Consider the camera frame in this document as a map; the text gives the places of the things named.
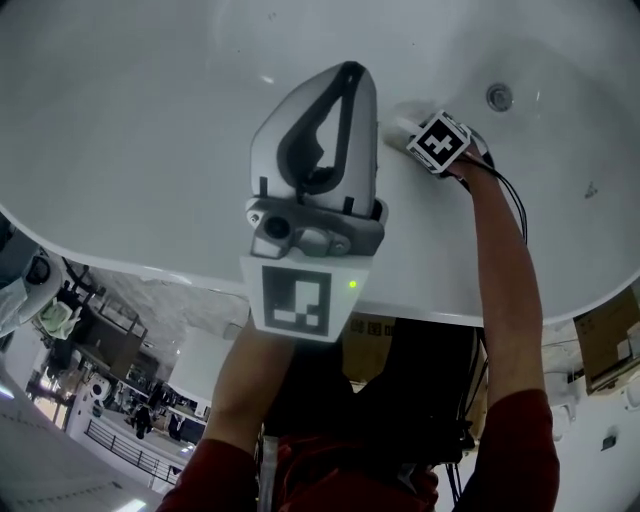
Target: metal railing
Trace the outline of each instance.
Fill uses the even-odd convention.
[[[89,426],[85,434],[111,453],[140,468],[142,471],[146,471],[153,477],[172,485],[176,484],[182,468],[150,457],[136,446],[123,441],[93,420],[89,420]]]

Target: red sleeve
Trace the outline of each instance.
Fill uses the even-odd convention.
[[[256,466],[247,452],[206,439],[198,443],[178,483],[158,512],[256,510]]]
[[[559,483],[547,395],[522,391],[489,409],[476,469],[455,512],[552,512]]]

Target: black and white square marker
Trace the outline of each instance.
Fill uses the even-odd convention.
[[[471,143],[471,134],[444,110],[435,114],[407,146],[434,174],[446,170]]]
[[[267,327],[328,334],[331,274],[264,266],[262,286]]]

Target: drain hole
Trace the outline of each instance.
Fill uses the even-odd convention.
[[[506,112],[513,105],[513,93],[505,84],[493,84],[487,89],[487,103],[496,112]]]

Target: black pants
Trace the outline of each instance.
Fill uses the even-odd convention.
[[[471,327],[398,319],[383,372],[357,394],[342,373],[342,343],[301,340],[265,433],[332,432],[403,462],[460,453],[458,409],[469,387]]]

